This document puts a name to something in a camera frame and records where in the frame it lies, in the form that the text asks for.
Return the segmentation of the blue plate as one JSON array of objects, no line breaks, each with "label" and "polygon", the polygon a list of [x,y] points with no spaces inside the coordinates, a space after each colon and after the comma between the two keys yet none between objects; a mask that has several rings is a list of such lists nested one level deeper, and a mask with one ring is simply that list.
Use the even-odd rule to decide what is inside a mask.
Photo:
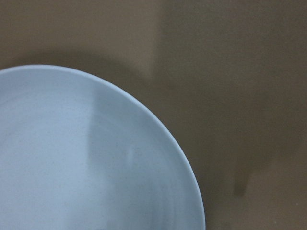
[{"label": "blue plate", "polygon": [[94,75],[0,72],[3,230],[203,230],[193,170],[164,124]]}]

